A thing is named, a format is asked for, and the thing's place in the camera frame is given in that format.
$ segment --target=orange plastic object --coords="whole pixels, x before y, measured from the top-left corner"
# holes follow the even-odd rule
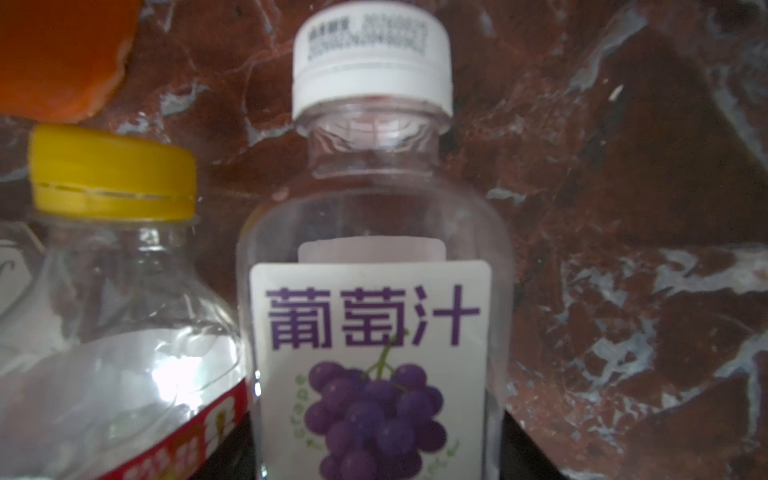
[[[141,0],[0,0],[0,114],[76,122],[125,73]]]

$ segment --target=marble surface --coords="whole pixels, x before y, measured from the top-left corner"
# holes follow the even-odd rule
[[[191,149],[194,250],[234,300],[244,217],[304,167],[291,38],[308,0],[148,0],[84,124]],[[520,273],[508,411],[574,480],[768,477],[768,5],[423,0],[452,36],[445,168]],[[0,118],[0,217],[31,123]]]

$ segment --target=red label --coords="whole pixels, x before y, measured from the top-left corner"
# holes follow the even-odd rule
[[[176,432],[98,480],[187,480],[248,411],[245,380]]]

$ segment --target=grape juice bottle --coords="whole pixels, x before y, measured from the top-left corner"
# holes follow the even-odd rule
[[[309,167],[237,248],[257,478],[498,479],[515,265],[439,169],[451,116],[430,14],[345,3],[296,35]]]
[[[187,258],[192,155],[64,125],[29,151],[48,245],[0,316],[0,478],[184,480],[235,452],[244,361]]]

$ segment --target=grape illustration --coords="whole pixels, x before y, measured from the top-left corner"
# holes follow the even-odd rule
[[[386,362],[395,341],[367,370],[336,362],[320,362],[310,370],[310,386],[320,401],[306,410],[304,423],[325,436],[329,455],[319,466],[323,480],[414,478],[423,467],[420,452],[445,447],[448,433],[435,420],[445,401],[442,393],[427,383],[421,366],[393,368]]]

